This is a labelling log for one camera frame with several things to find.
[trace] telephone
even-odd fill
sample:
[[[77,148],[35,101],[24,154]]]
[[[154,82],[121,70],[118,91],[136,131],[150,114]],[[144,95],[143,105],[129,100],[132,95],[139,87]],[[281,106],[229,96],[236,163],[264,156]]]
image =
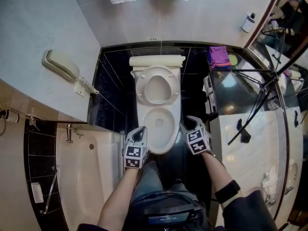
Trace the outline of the telephone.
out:
[[[79,81],[89,92],[99,94],[84,77],[79,76],[79,68],[65,54],[57,50],[46,50],[42,57],[42,64],[67,81]]]

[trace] bathtub faucet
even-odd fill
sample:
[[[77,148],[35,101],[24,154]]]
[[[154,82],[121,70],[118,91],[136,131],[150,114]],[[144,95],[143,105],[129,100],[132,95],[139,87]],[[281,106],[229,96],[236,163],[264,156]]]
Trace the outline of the bathtub faucet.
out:
[[[72,123],[69,123],[66,126],[66,134],[67,134],[67,141],[66,142],[70,143],[70,144],[73,143],[72,132],[73,132]]]

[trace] black wristband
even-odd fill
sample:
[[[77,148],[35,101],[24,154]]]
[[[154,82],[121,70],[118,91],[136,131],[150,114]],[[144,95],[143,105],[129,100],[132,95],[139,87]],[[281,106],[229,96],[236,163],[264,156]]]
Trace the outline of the black wristband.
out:
[[[215,193],[215,196],[217,198],[217,201],[222,204],[234,197],[240,189],[240,186],[236,183],[235,180],[233,180],[227,186],[217,191]]]

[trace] bathtub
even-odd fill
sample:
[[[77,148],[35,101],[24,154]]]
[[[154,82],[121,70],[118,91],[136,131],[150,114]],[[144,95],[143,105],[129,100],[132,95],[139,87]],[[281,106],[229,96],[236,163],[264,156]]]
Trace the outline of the bathtub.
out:
[[[58,186],[70,231],[80,223],[97,224],[103,204],[122,176],[123,139],[113,132],[75,130],[69,144],[66,129],[57,129]]]

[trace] toilet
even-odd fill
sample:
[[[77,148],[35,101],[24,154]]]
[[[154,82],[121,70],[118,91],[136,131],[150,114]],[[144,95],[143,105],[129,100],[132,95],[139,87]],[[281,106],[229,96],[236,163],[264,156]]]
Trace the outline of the toilet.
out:
[[[164,154],[173,147],[179,132],[179,66],[185,57],[142,56],[142,63],[139,65],[136,64],[140,60],[138,58],[140,57],[131,57],[129,63],[133,66],[131,74],[135,78],[139,127],[146,126],[148,129],[149,150],[154,154]]]

